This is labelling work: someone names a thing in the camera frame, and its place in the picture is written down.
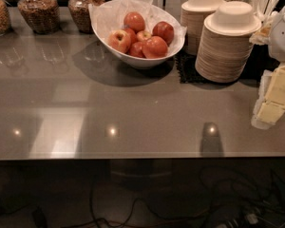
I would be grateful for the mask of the white padded gripper finger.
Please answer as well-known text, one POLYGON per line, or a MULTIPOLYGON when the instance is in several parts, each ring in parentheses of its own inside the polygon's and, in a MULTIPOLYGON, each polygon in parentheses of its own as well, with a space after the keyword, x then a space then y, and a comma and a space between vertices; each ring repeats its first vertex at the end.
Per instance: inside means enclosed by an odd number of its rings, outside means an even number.
POLYGON ((270 128, 268 123, 263 122, 257 117, 257 113, 259 112, 262 103, 264 102, 265 94, 268 90, 269 84, 272 78, 272 71, 265 70, 260 78, 259 89, 258 89, 258 99, 256 100, 253 116, 251 119, 251 125, 257 129, 267 130, 270 128))

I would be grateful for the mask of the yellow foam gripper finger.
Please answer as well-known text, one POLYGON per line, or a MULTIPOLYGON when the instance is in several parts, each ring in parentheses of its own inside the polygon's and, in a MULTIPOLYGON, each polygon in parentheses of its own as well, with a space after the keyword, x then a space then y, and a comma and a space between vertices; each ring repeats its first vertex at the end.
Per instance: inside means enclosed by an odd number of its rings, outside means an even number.
POLYGON ((285 63, 272 72, 271 82, 257 117, 274 125, 285 113, 285 63))

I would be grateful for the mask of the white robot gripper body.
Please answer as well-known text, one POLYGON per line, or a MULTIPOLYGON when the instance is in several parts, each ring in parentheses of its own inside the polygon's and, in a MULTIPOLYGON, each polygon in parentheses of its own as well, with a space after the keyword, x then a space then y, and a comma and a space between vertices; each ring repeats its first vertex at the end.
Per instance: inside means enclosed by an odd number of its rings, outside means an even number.
POLYGON ((285 6, 275 16, 269 34, 269 55, 285 62, 285 6))

